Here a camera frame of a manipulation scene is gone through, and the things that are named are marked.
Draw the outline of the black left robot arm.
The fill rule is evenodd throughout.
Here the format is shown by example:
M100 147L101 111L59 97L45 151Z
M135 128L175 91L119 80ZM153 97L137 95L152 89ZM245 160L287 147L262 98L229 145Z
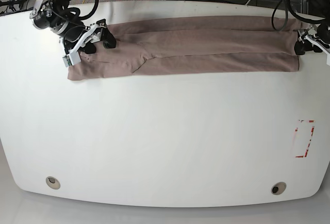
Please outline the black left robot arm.
M312 20L296 14L291 8L291 0L286 0L288 11L299 21L308 24L307 28L299 30L298 41L295 44L297 55L304 55L307 51L324 52L329 58L329 0L308 0L310 5L323 18Z

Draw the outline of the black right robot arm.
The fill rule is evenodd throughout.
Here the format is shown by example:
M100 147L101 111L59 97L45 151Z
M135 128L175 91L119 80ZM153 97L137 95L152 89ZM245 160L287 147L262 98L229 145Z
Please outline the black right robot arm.
M80 9L70 7L71 0L36 0L29 18L35 28L50 28L60 37L60 43L66 56L74 51L94 54L94 43L102 42L106 49L114 49L117 41L109 31L106 20L102 19L86 26L84 21L91 18L99 5L94 0L92 10L87 15L80 15Z

